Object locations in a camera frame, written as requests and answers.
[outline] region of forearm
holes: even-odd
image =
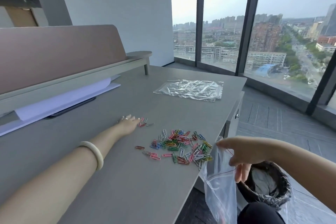
[[[105,158],[119,138],[114,126],[91,142]],[[57,223],[96,168],[97,160],[91,150],[74,149],[16,191],[0,207],[0,223]]]
[[[336,164],[295,145],[273,141],[271,161],[336,212]]]

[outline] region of drawer handle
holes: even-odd
[[[236,116],[235,116],[235,119],[239,118],[239,109],[237,110],[237,113],[236,113]]]

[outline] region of bracelet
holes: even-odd
[[[92,151],[98,162],[96,170],[100,170],[104,164],[103,155],[101,154],[100,150],[93,143],[90,143],[88,141],[82,141],[78,147],[80,146],[89,148]]]

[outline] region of desk surface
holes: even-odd
[[[170,79],[223,81],[221,100],[213,103],[154,94]],[[147,117],[151,127],[118,141],[102,170],[87,182],[59,223],[172,224],[195,180],[198,167],[174,164],[170,157],[152,160],[134,149],[144,146],[158,155],[167,150],[149,147],[163,129],[197,131],[213,144],[246,79],[226,75],[151,66],[122,73],[121,86],[52,120],[40,120],[0,137],[0,204],[19,186],[90,140],[122,115]]]

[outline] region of floor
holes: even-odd
[[[168,67],[203,71],[179,63]],[[335,131],[257,90],[245,86],[243,91],[238,135],[276,138],[336,162]],[[281,211],[286,223],[336,223],[336,215],[330,209],[289,178],[293,197]],[[216,223],[203,193],[196,189],[191,191],[176,223]]]

